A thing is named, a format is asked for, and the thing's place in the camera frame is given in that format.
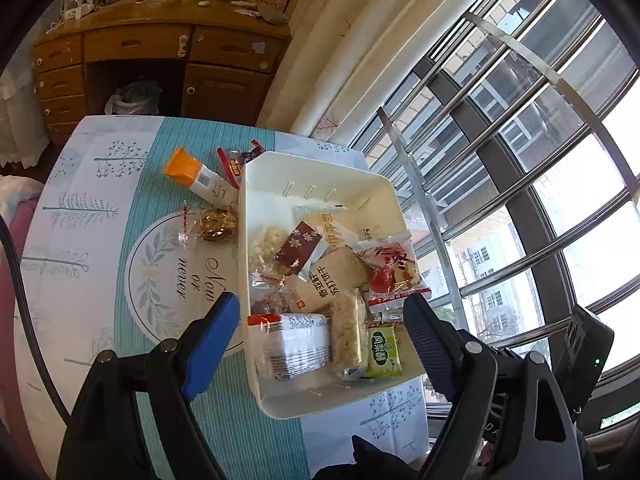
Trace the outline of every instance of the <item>bolt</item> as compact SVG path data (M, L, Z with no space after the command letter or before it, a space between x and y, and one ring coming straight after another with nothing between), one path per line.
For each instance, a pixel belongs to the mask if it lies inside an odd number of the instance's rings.
M535 350L533 352L529 352L529 359L531 359L537 365L541 365L545 362L545 357L540 352L536 352Z
M103 350L96 356L96 359L98 359L99 363L108 363L114 355L113 350Z
M178 342L175 339L165 339L160 343L160 349L164 352L173 352L178 348Z
M482 351L482 345L478 341L468 341L465 343L465 350L470 354L477 355Z

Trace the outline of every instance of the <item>teal stripe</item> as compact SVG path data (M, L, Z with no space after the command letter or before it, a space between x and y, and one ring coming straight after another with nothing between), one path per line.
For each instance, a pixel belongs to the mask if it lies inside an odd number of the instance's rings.
M153 343L133 321L124 296L124 269L135 240L153 222L199 199L162 174L170 154L178 146L218 173L222 167L216 148L246 150L257 139L274 150L271 130L179 118L166 118L149 151L140 175L120 253L116 284L115 343L119 355L149 352ZM147 396L138 396L140 419L156 474L172 479ZM244 351L223 359L209 389L192 403L200 429L230 480L308 479L306 453L298 419L274 420L265 416L249 390L244 367Z

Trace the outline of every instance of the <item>blue gripper pad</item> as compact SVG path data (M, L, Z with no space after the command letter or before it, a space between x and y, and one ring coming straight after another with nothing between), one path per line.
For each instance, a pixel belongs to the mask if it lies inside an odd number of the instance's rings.
M449 338L441 320L435 315L420 294L412 294L404 300L402 307L404 326L409 333L415 351L427 372L435 390L452 401L458 388L454 379L456 359L445 338Z
M187 402L209 387L240 321L240 303L233 294L224 292L211 309L216 312L187 360L186 377L182 384L182 394Z

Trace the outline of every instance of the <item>wooden desk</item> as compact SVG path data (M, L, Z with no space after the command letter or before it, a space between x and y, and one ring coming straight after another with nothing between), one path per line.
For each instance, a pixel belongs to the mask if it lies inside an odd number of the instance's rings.
M142 78L162 87L162 115L254 125L289 27L198 1L124 0L38 38L31 57L52 141L64 144L116 88Z

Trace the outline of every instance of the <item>white plastic bin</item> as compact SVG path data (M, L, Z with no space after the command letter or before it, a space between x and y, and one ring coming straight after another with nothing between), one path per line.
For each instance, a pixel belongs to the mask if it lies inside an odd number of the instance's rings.
M273 418L291 418L335 408L424 373L407 332L402 325L396 325L402 364L400 377L357 380L345 386L337 383L329 367L286 382L258 377L246 326L246 318L251 314L248 248L270 225L293 231L297 225L295 206L323 204L360 209L371 218L371 224L379 226L380 236L406 230L394 188L383 176L276 152L264 153L246 165L239 199L238 251L244 356L255 400L260 409Z

